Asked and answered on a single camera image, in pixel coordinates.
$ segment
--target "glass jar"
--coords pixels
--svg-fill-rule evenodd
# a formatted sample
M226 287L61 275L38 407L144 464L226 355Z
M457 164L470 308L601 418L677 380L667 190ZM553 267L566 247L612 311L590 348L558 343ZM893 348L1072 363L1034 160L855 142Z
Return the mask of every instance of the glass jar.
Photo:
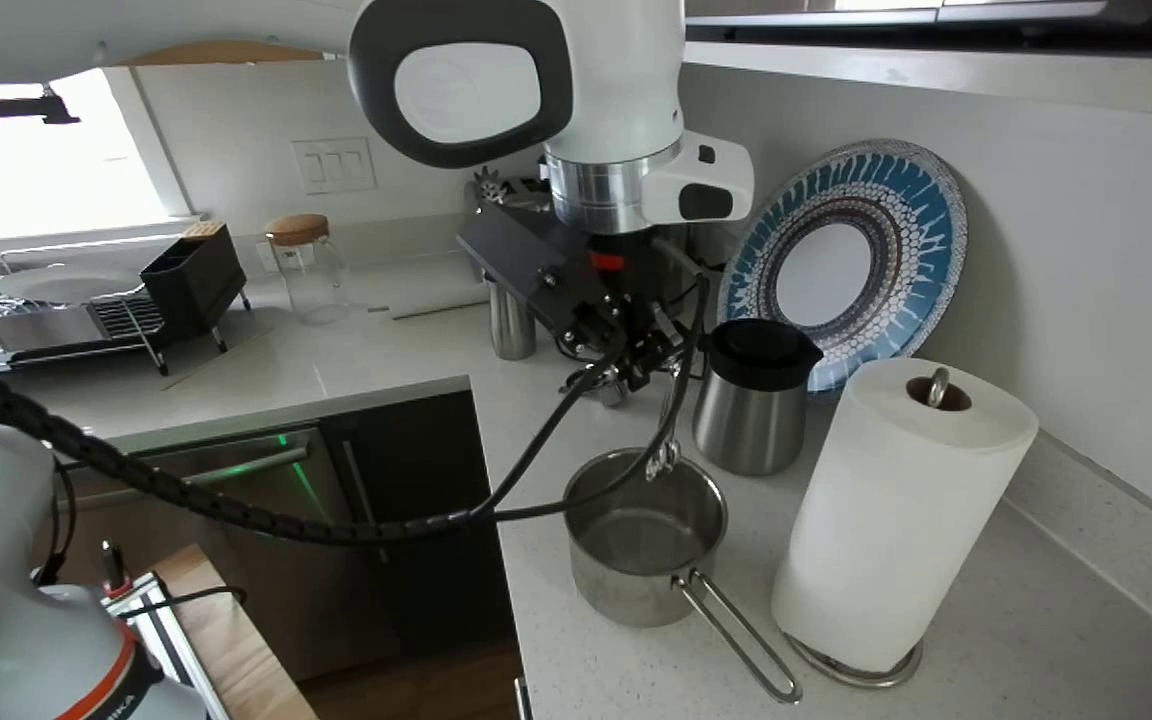
M333 319L343 308L330 214L290 214L274 223L269 247L298 317Z

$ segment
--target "paper towel roll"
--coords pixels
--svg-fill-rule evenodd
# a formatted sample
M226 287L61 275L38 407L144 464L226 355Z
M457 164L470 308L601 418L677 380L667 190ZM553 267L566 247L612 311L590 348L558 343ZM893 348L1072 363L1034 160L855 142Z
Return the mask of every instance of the paper towel roll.
M881 358L848 380L778 572L778 625L855 671L893 671L925 641L1039 426L958 368L967 407L920 404L910 382L935 368Z

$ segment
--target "white wall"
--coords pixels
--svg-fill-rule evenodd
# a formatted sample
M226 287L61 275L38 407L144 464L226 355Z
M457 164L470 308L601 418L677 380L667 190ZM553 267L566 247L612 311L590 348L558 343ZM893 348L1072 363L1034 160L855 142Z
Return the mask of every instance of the white wall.
M1152 115L751 70L689 70L686 86L694 129L751 148L765 198L848 138L941 153L974 247L925 355L1013 389L1152 494Z
M290 213L330 213L337 226L462 214L470 171L391 153L350 92L343 65L161 65L140 66L150 113L197 213L241 237ZM375 187L314 197L298 138L367 138Z

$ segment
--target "saucepan handle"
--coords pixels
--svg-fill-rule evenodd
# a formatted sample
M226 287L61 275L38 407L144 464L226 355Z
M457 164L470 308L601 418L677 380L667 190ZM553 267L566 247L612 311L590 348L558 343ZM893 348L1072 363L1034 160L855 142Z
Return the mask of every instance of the saucepan handle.
M750 614L702 572L689 568L680 575L674 575L674 583L689 597L689 602L730 641L730 646L739 656L739 664L782 701L782 703L797 703L803 701L802 678L788 671L788 664L778 656L778 646L750 625ZM735 614L735 625L746 628L746 637L751 637L757 650L782 671L782 678L772 678L765 671L765 664L751 660L751 650L734 637L734 628L714 613L714 602L723 608L730 614Z

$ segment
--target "window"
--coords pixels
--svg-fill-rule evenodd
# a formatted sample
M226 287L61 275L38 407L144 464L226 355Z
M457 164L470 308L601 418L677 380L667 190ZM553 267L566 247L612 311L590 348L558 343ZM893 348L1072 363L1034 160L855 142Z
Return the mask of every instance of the window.
M54 83L79 124L40 115L0 118L0 240L76 237L183 220L174 171L152 171L156 132L133 136L111 70ZM40 97L40 83L0 83L0 101Z

